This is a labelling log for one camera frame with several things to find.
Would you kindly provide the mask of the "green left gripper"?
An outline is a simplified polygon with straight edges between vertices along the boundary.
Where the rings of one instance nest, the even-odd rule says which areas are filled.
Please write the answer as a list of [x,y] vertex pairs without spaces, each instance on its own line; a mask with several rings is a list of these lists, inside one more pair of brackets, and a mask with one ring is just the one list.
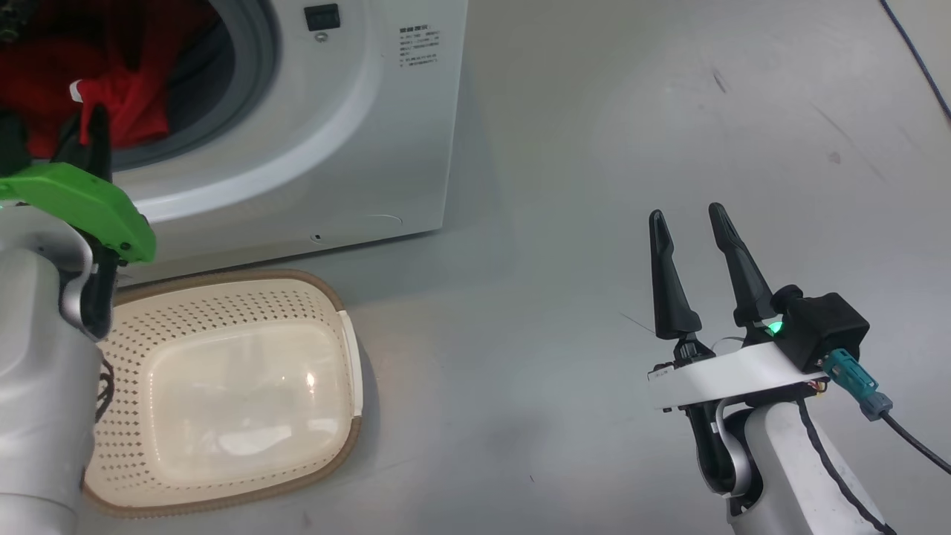
[[113,185],[108,109],[95,105],[81,142],[80,117],[62,125],[51,163],[0,177],[0,200],[17,200],[91,235],[126,263],[152,263],[157,239],[126,193]]

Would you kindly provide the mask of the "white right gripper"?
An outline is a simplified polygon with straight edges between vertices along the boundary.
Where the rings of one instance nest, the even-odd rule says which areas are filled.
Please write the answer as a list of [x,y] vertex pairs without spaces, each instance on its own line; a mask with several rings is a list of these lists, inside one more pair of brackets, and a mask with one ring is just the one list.
[[[741,328],[764,324],[776,316],[770,286],[726,207],[711,203],[709,217],[733,286],[735,324]],[[662,210],[652,211],[649,234],[655,335],[662,340],[679,339],[673,352],[675,359],[646,374],[646,395],[655,409],[719,402],[828,378],[822,370],[801,372],[772,342],[747,346],[730,354],[714,354],[692,334],[702,329],[702,321],[687,302],[673,260],[675,244]]]

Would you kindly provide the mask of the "red and white garment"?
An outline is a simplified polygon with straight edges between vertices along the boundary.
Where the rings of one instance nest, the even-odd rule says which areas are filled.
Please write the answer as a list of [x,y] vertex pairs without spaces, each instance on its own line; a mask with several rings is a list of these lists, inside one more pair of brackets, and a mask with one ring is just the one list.
[[74,116],[88,142],[96,106],[113,149],[163,139],[179,55],[217,19],[208,0],[0,0],[0,109],[38,159]]

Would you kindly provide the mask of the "white front-load washing machine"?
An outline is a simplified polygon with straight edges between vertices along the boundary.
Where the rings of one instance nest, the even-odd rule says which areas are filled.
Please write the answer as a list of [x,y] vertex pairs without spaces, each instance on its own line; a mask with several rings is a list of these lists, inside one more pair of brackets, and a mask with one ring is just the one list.
[[169,136],[113,149],[157,239],[120,285],[443,224],[469,0],[208,0]]

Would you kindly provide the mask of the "cream perforated laundry basket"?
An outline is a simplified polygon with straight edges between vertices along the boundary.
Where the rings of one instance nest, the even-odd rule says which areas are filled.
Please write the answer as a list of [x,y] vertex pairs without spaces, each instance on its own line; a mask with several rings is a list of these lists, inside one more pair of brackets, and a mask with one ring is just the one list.
[[316,484],[356,447],[364,385],[336,291],[300,270],[122,289],[99,347],[114,380],[82,493],[147,519]]

